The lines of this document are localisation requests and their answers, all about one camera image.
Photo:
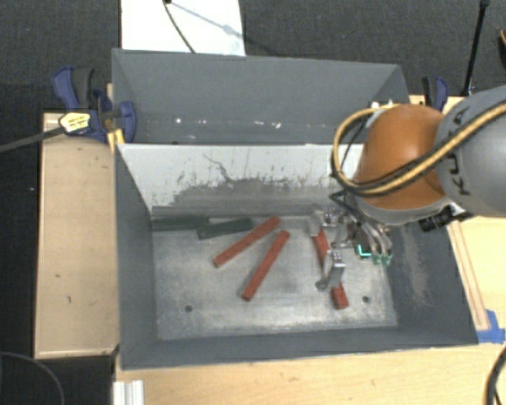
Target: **metal stand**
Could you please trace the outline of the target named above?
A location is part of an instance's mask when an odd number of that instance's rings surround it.
[[[489,6],[489,0],[480,0],[480,13],[478,14],[478,21],[476,23],[476,29],[474,31],[474,40],[472,42],[471,58],[469,59],[469,66],[466,69],[465,87],[461,90],[462,96],[471,95],[471,77],[474,70],[474,61],[476,60],[476,52],[478,51],[478,43],[480,42],[480,34],[482,32],[483,19],[486,15],[487,6]]]

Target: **red wooden stick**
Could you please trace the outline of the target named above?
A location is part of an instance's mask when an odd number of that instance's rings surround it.
[[[281,223],[281,219],[278,216],[273,216],[267,221],[263,222],[256,228],[254,228],[248,235],[245,235],[242,239],[238,240],[231,247],[225,249],[215,258],[213,258],[213,265],[221,267],[233,257],[236,257],[239,253],[250,247],[257,240],[264,237],[270,231],[276,229]]]
[[[319,231],[318,235],[313,237],[313,242],[315,243],[315,249],[317,250],[317,255],[319,256],[320,267],[323,268],[324,259],[326,258],[328,249],[330,249],[330,244],[328,243],[326,234],[322,229]],[[345,293],[345,289],[343,288],[343,284],[341,282],[335,288],[332,288],[330,292],[331,299],[333,300],[336,309],[345,309],[348,307],[347,294]]]
[[[285,230],[281,231],[277,235],[272,247],[266,253],[261,264],[256,269],[255,274],[253,275],[253,279],[248,283],[247,287],[245,287],[245,291],[242,294],[242,299],[245,301],[250,301],[253,298],[256,291],[261,286],[264,277],[268,274],[268,270],[270,270],[270,267],[276,261],[279,252],[281,252],[282,248],[285,246],[285,243],[287,243],[289,236],[290,234]]]

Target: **wooden table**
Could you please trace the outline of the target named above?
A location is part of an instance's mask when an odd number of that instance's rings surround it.
[[[46,115],[45,129],[56,119]],[[65,136],[44,142],[36,358],[109,354],[119,342],[111,180],[110,150],[103,144]],[[482,300],[506,328],[506,219],[472,219],[461,229]],[[472,280],[471,287],[476,293]],[[144,380],[148,405],[459,405],[481,403],[500,349],[481,344],[270,363],[118,369],[116,378]],[[506,368],[498,389],[506,404]]]

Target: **yellow clamp label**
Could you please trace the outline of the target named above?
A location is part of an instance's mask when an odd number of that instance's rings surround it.
[[[90,127],[90,114],[86,112],[68,112],[60,118],[59,122],[67,133],[79,132]]]

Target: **black floor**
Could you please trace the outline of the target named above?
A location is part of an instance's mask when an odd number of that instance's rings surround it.
[[[240,0],[250,55],[401,64],[408,88],[423,75],[460,92],[479,0]],[[491,0],[473,79],[476,91],[506,82],[498,31],[506,0]],[[0,143],[38,132],[56,107],[50,76],[90,65],[110,81],[110,49],[120,45],[119,0],[0,0]],[[38,218],[38,147],[0,155],[0,339],[29,355],[34,320]],[[67,404],[109,401],[110,359],[52,363]],[[58,403],[36,368],[7,360],[3,403]]]

